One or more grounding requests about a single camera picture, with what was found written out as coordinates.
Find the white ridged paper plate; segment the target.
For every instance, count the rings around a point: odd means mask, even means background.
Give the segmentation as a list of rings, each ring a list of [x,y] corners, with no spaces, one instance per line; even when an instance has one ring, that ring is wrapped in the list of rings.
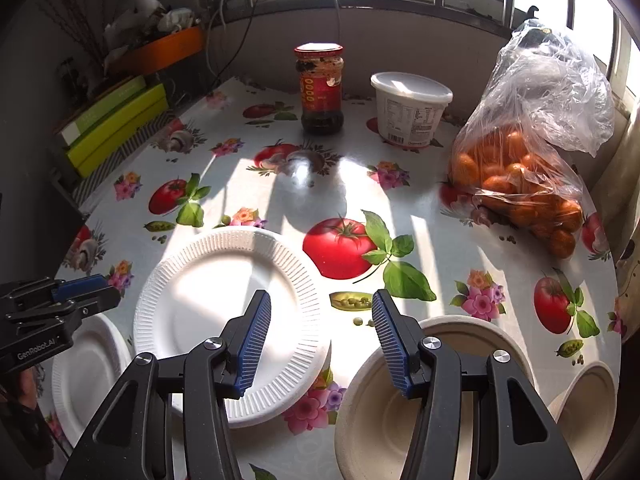
[[[219,335],[258,289],[270,296],[271,321],[253,385],[226,403],[232,428],[283,414],[322,369],[328,296],[311,260],[267,230],[216,229],[156,266],[134,312],[134,348],[165,359]]]

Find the small beige pulp bowl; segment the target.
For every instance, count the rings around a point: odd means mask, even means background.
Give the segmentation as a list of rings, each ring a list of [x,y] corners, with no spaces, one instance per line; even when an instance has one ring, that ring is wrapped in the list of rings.
[[[550,404],[584,479],[590,479],[610,440],[617,408],[617,382],[603,362],[589,363]]]

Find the red label sauce jar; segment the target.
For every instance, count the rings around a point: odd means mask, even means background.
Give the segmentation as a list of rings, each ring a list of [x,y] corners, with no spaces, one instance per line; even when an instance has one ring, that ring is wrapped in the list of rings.
[[[343,47],[334,42],[307,42],[294,53],[304,130],[315,136],[340,132],[344,124]]]

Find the white green flat box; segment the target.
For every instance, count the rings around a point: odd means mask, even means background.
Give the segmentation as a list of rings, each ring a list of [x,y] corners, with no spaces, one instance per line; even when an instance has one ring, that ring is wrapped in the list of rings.
[[[56,135],[61,148],[69,148],[77,139],[96,126],[108,114],[137,96],[146,88],[143,76],[130,77],[119,86],[105,92],[99,99],[71,119]]]

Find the plastic bag of oranges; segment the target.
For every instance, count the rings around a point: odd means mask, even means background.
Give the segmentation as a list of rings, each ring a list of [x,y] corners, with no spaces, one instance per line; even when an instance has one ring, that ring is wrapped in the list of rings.
[[[613,132],[611,86],[596,59],[570,30],[528,18],[499,51],[454,139],[449,180],[567,259],[582,227],[584,185],[562,155],[595,155]]]

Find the striped cardboard tray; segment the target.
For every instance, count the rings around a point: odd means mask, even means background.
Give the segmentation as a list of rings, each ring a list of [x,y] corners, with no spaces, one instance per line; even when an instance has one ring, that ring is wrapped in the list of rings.
[[[76,206],[79,207],[109,174],[134,154],[135,151],[141,148],[143,144],[148,142],[152,136],[155,136],[163,126],[166,126],[168,122],[171,122],[175,118],[176,113],[174,110],[166,110],[166,112],[159,114],[142,127],[137,128],[137,131],[130,136],[129,139],[116,148],[110,156],[107,156],[88,177],[83,178],[81,182],[76,185],[76,188],[70,192],[70,198]]]

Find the orange tray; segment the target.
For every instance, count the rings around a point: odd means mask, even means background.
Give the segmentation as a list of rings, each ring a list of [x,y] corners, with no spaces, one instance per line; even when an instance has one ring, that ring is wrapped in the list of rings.
[[[149,76],[201,52],[204,47],[205,32],[193,26],[126,52],[110,64],[107,73]]]

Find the white plastic tub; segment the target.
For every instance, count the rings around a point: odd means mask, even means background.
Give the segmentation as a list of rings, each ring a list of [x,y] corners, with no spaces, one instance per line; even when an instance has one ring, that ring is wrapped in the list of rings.
[[[402,148],[426,148],[454,95],[444,84],[401,72],[373,74],[378,134]]]

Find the lime green box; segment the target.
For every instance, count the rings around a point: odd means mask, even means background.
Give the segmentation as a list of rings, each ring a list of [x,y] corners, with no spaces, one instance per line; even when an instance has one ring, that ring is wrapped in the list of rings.
[[[67,158],[81,177],[89,177],[140,128],[166,110],[168,102],[162,84],[139,92],[70,144]]]

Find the smooth white paper plate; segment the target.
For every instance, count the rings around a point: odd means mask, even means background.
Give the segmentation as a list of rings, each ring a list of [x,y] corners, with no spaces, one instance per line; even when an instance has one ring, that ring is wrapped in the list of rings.
[[[104,314],[85,318],[73,333],[73,345],[54,357],[52,400],[71,446],[77,444],[130,361],[125,339]]]

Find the large beige pulp bowl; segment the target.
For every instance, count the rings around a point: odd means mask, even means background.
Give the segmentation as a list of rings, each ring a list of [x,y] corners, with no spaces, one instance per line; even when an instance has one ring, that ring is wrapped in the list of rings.
[[[528,379],[534,375],[521,341],[494,324],[464,315],[420,322],[427,336],[474,356],[510,353]],[[337,419],[334,448],[345,479],[398,479],[407,458],[420,401],[404,398],[392,384],[383,352],[375,350],[347,388]]]

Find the fruit pattern tablecloth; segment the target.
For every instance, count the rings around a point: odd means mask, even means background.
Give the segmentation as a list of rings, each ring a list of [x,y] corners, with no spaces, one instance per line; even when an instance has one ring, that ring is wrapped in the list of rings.
[[[156,266],[194,238],[251,226],[276,233],[316,266],[330,346],[319,375],[283,414],[231,428],[247,479],[344,479],[334,448],[346,391],[380,348],[371,298],[387,289],[419,323],[464,315],[524,347],[548,406],[585,365],[620,374],[616,278],[584,187],[567,259],[480,207],[449,180],[457,130],[440,124],[423,150],[376,131],[375,104],[350,99],[342,132],[307,136],[298,96],[231,79],[160,129],[107,179],[58,276],[101,274],[119,292],[103,313],[134,348],[134,312]]]

